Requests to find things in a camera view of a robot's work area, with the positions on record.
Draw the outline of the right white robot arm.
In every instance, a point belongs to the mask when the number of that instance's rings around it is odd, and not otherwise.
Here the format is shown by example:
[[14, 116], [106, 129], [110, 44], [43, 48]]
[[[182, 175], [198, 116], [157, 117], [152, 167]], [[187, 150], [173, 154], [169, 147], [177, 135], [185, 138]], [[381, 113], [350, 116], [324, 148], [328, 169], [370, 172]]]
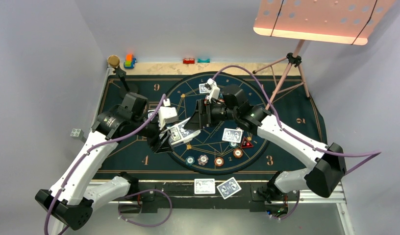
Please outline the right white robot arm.
[[305, 165], [301, 170], [277, 172], [267, 183], [268, 200], [294, 190], [310, 190], [323, 198], [332, 194], [347, 171], [344, 160], [339, 158], [341, 146], [312, 140], [281, 123], [275, 111], [250, 105], [246, 93], [237, 85], [219, 90], [215, 81], [209, 79], [205, 86], [211, 89], [209, 99], [197, 101], [185, 129], [197, 131], [232, 120], [242, 130], [274, 143]]

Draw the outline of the orange poker chip stack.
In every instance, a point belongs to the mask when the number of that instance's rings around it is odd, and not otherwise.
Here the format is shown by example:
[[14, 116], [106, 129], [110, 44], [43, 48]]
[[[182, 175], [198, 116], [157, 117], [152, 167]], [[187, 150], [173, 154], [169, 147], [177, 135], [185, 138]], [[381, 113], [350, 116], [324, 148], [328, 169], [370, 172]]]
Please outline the orange poker chip stack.
[[221, 167], [224, 165], [224, 159], [222, 157], [216, 157], [214, 160], [214, 165], [216, 167]]

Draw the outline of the pink blue poker chip stack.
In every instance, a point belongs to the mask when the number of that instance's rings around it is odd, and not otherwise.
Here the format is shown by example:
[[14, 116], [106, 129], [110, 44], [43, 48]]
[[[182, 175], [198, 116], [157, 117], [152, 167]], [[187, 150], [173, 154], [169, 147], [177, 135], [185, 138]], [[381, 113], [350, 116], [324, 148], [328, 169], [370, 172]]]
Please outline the pink blue poker chip stack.
[[200, 155], [200, 156], [198, 157], [198, 164], [199, 164], [199, 165], [204, 166], [204, 165], [206, 165], [207, 163], [208, 163], [208, 156], [207, 156], [207, 155]]

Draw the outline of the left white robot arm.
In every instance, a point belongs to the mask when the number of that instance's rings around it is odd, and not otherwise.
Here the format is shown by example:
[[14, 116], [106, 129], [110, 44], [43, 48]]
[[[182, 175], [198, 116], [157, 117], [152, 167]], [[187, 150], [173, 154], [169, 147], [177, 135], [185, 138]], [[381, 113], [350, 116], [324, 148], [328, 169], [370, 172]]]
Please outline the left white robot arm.
[[93, 212], [116, 199], [138, 201], [143, 196], [137, 178], [126, 172], [88, 188], [103, 162], [124, 140], [133, 136], [147, 139], [154, 153], [169, 152], [171, 131], [167, 124], [178, 120], [175, 107], [162, 95], [155, 109], [148, 109], [146, 97], [127, 93], [120, 104], [99, 114], [72, 164], [49, 189], [41, 189], [35, 200], [47, 211], [46, 219], [57, 219], [65, 229], [79, 230]]

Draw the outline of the blue playing card deck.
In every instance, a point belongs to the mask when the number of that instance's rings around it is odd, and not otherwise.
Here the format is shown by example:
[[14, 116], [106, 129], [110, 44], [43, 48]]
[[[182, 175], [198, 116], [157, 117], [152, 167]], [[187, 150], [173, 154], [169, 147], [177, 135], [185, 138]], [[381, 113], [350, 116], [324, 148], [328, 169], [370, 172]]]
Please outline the blue playing card deck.
[[185, 129], [184, 125], [189, 121], [189, 118], [167, 127], [168, 143], [171, 147], [185, 144], [201, 133], [201, 130]]

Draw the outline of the teal poker chip stack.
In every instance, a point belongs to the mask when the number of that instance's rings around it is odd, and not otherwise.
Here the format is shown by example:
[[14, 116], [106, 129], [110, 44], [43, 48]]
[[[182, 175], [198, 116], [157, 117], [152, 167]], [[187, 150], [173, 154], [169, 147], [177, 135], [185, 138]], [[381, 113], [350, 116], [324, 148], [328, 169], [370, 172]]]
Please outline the teal poker chip stack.
[[194, 163], [195, 163], [195, 158], [194, 158], [193, 156], [188, 156], [188, 157], [185, 159], [185, 164], [188, 165], [188, 166], [191, 166], [191, 165], [193, 165]]

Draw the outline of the red dealer button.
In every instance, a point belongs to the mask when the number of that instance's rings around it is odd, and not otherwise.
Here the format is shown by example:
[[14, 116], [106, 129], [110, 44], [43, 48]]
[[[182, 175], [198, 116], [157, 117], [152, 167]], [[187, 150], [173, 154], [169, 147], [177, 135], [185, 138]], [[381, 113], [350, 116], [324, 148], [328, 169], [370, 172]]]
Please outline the red dealer button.
[[254, 145], [251, 142], [251, 137], [243, 137], [243, 140], [241, 142], [241, 148], [245, 149], [245, 148], [253, 148]]

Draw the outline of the teal chips seat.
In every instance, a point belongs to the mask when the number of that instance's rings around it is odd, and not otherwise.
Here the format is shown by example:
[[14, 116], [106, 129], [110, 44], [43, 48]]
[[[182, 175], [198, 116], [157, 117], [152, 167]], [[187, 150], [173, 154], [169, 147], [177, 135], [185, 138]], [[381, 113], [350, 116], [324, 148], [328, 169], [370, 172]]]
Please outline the teal chips seat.
[[229, 145], [230, 145], [230, 147], [232, 147], [232, 148], [237, 148], [238, 143], [230, 142]]

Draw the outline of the dealt card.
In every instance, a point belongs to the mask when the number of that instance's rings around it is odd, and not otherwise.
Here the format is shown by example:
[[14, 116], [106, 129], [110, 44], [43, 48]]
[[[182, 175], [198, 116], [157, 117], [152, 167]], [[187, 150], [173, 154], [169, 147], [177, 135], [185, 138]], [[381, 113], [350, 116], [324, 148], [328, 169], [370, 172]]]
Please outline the dealt card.
[[215, 179], [195, 179], [194, 194], [215, 194]]
[[223, 183], [217, 185], [217, 190], [222, 198], [226, 200], [241, 191], [242, 188], [240, 187], [236, 179], [234, 177], [231, 177]]

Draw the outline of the orange chips seat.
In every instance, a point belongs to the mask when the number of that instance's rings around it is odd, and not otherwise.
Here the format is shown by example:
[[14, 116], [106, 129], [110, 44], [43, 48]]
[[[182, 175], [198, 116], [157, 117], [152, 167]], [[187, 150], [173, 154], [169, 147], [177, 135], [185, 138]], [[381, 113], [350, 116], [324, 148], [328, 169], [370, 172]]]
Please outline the orange chips seat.
[[233, 156], [237, 159], [241, 158], [243, 156], [243, 151], [240, 148], [236, 148], [233, 150]]

